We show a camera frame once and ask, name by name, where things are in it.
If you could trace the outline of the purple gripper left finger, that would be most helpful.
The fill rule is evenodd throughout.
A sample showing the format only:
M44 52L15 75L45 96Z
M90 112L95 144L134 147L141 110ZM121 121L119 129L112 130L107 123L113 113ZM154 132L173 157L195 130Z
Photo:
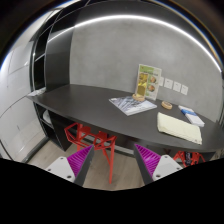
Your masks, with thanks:
M92 145L77 151L69 157L59 157L50 164L46 171L59 176L78 186L84 184L90 163L94 155Z

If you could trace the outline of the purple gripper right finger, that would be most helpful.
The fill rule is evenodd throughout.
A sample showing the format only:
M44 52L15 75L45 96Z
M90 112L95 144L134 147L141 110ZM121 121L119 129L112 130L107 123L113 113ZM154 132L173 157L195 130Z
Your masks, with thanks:
M134 146L134 155L145 185L182 169L169 155L160 156L138 144Z

